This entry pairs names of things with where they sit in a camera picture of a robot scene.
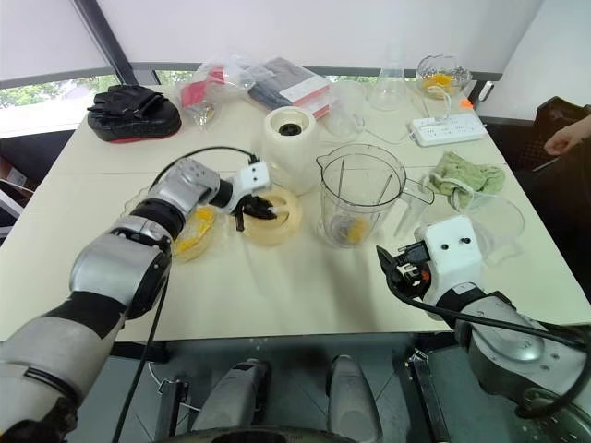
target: glass bowl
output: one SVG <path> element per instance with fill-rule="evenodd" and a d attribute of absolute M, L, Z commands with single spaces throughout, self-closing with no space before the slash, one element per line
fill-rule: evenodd
<path fill-rule="evenodd" d="M 452 97 L 459 94 L 470 80 L 470 71 L 458 66 L 452 55 L 429 55 L 416 69 L 416 84 L 431 99 L 440 100 L 444 96 L 439 91 L 428 90 L 430 86 L 439 86 Z"/>

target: white container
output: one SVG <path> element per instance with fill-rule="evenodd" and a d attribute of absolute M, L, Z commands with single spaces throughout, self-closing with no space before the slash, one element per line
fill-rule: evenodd
<path fill-rule="evenodd" d="M 315 165 L 318 136 L 316 119 L 306 109 L 286 106 L 267 115 L 261 153 L 276 185 L 299 196 L 320 182 Z"/>

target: power cord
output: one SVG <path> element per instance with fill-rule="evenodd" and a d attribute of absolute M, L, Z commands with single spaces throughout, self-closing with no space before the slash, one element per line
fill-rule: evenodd
<path fill-rule="evenodd" d="M 429 86 L 427 88 L 427 91 L 432 94 L 439 93 L 443 96 L 443 99 L 445 100 L 445 114 L 441 117 L 434 117 L 435 123 L 429 124 L 429 125 L 423 125 L 421 127 L 433 127 L 433 126 L 443 125 L 445 122 L 447 122 L 447 120 L 450 118 L 450 114 L 452 113 L 452 97 L 441 86 L 437 86 L 437 85 Z M 385 143 L 388 143 L 389 145 L 401 144 L 406 138 L 412 138 L 413 135 L 415 134 L 415 132 L 419 129 L 419 127 L 418 127 L 412 131 L 407 130 L 406 133 L 403 136 L 401 136 L 399 139 L 397 139 L 395 141 L 391 141 L 391 140 L 388 140 L 388 139 L 376 134 L 375 132 L 369 130 L 365 125 L 365 120 L 363 120 L 363 125 L 361 125 L 360 127 L 362 127 L 365 132 L 369 133 L 373 137 L 375 137 L 378 140 L 381 140 Z"/>
<path fill-rule="evenodd" d="M 160 182 L 160 179 L 163 178 L 164 174 L 166 174 L 168 172 L 168 170 L 170 168 L 173 167 L 173 165 L 178 162 L 181 159 L 185 159 L 186 157 L 191 157 L 192 155 L 195 154 L 200 154 L 202 152 L 206 152 L 208 150 L 233 150 L 234 152 L 240 152 L 242 154 L 245 154 L 248 156 L 248 164 L 253 164 L 253 163 L 257 163 L 260 162 L 259 157 L 257 157 L 255 154 L 253 154 L 252 152 L 248 152 L 247 150 L 241 150 L 240 148 L 233 148 L 231 146 L 209 146 L 207 148 L 201 148 L 199 150 L 192 150 L 191 152 L 187 152 L 186 154 L 181 155 L 180 157 L 177 157 L 176 159 L 174 159 L 173 161 L 171 161 L 170 163 L 168 163 L 164 169 L 162 169 L 158 175 L 156 175 L 156 178 L 154 178 L 154 181 L 151 183 L 150 185 L 150 189 L 152 189 L 153 187 L 156 186 L 156 184 L 158 182 Z"/>
<path fill-rule="evenodd" d="M 33 191 L 33 190 L 31 190 L 31 189 L 28 189 L 28 188 L 27 188 L 27 187 L 25 187 L 25 186 L 17 185 L 16 183 L 12 183 L 11 181 L 9 181 L 9 180 L 5 180 L 4 178 L 0 178 L 0 182 L 2 182 L 2 183 L 6 183 L 7 185 L 11 185 L 11 186 L 13 186 L 13 187 L 17 187 L 18 189 L 22 189 L 23 191 L 31 192 L 32 194 L 34 194 L 34 193 L 35 193 L 35 191 Z"/>
<path fill-rule="evenodd" d="M 579 374 L 579 377 L 574 381 L 573 385 L 551 404 L 540 406 L 536 409 L 527 409 L 523 405 L 517 406 L 515 409 L 515 415 L 518 417 L 525 419 L 548 417 L 549 415 L 557 413 L 563 407 L 568 406 L 569 403 L 576 399 L 579 394 L 583 392 L 583 389 L 586 388 L 589 378 L 591 378 L 591 341 L 587 334 L 579 329 L 568 328 L 567 330 L 581 337 L 581 340 L 583 340 L 586 345 L 585 365 L 581 370 L 581 374 Z"/>
<path fill-rule="evenodd" d="M 384 252 L 387 253 L 385 250 L 382 250 L 379 246 L 378 254 L 381 255 Z M 386 282 L 388 283 L 388 288 L 390 292 L 401 302 L 410 305 L 412 307 L 416 307 L 418 309 L 422 309 L 424 311 L 430 312 L 431 314 L 436 314 L 441 317 L 451 317 L 456 320 L 467 321 L 469 323 L 477 323 L 480 325 L 491 326 L 493 328 L 500 328 L 500 329 L 508 329 L 514 330 L 515 332 L 521 332 L 523 334 L 528 335 L 535 335 L 541 337 L 543 339 L 551 340 L 563 344 L 565 346 L 577 349 L 578 351 L 582 351 L 585 353 L 585 365 L 579 374 L 579 377 L 574 381 L 573 385 L 560 397 L 558 397 L 554 402 L 549 405 L 536 408 L 536 409 L 526 409 L 523 405 L 520 405 L 516 410 L 515 413 L 522 417 L 522 418 L 541 418 L 548 415 L 551 415 L 568 403 L 570 403 L 573 399 L 575 399 L 582 391 L 585 389 L 587 383 L 591 379 L 591 341 L 589 340 L 588 336 L 582 332 L 581 330 L 571 329 L 561 327 L 559 325 L 553 325 L 551 323 L 545 323 L 544 326 L 550 326 L 549 329 L 554 329 L 556 331 L 560 331 L 561 333 L 571 333 L 571 335 L 576 334 L 578 335 L 582 341 L 577 341 L 573 339 L 568 339 L 566 337 L 562 337 L 556 333 L 552 333 L 549 331 L 545 331 L 542 329 L 535 329 L 529 328 L 526 326 L 517 325 L 514 323 L 510 323 L 507 321 L 496 320 L 494 318 L 485 318 L 485 317 L 476 317 L 471 316 L 468 314 L 462 314 L 460 312 L 452 311 L 450 309 L 445 309 L 442 307 L 428 305 L 423 302 L 418 302 L 410 298 L 409 296 L 405 296 L 399 293 L 398 287 L 394 284 L 391 276 L 393 275 L 395 268 L 397 266 L 396 261 L 392 260 L 389 266 L 384 266 L 382 263 L 382 269 L 386 274 Z"/>
<path fill-rule="evenodd" d="M 150 334 L 148 335 L 148 340 L 146 341 L 146 345 L 144 347 L 143 352 L 141 353 L 141 357 L 139 358 L 138 367 L 136 368 L 136 373 L 133 376 L 133 380 L 131 385 L 129 386 L 129 391 L 127 392 L 126 399 L 123 403 L 123 407 L 121 408 L 121 412 L 119 413 L 119 418 L 117 419 L 117 426 L 115 427 L 115 431 L 113 433 L 112 442 L 118 443 L 119 438 L 121 437 L 121 432 L 123 431 L 123 425 L 126 422 L 127 413 L 129 412 L 129 406 L 131 406 L 131 401 L 133 400 L 133 396 L 138 388 L 139 379 L 141 377 L 141 373 L 143 372 L 144 365 L 146 364 L 146 359 L 148 358 L 148 350 L 150 349 L 150 345 L 154 340 L 154 334 L 156 333 L 156 329 L 158 328 L 158 321 L 160 320 L 160 314 L 163 311 L 164 299 L 166 298 L 166 289 L 168 288 L 168 279 L 163 286 L 163 293 L 160 296 L 160 302 L 158 303 L 158 307 L 156 308 L 156 314 L 154 315 L 154 320 L 151 322 Z"/>

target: power strip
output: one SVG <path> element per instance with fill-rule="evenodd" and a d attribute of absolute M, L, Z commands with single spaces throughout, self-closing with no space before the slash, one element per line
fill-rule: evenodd
<path fill-rule="evenodd" d="M 416 143 L 424 147 L 477 140 L 487 134 L 473 114 L 451 114 L 444 122 L 438 122 L 433 117 L 417 118 L 411 122 L 410 130 Z"/>

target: measuring jug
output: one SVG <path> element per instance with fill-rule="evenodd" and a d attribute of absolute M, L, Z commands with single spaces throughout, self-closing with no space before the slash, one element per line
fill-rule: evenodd
<path fill-rule="evenodd" d="M 338 246 L 363 243 L 398 198 L 408 206 L 394 235 L 405 234 L 434 200 L 430 189 L 406 178 L 398 159 L 377 146 L 342 146 L 316 162 L 324 233 Z"/>

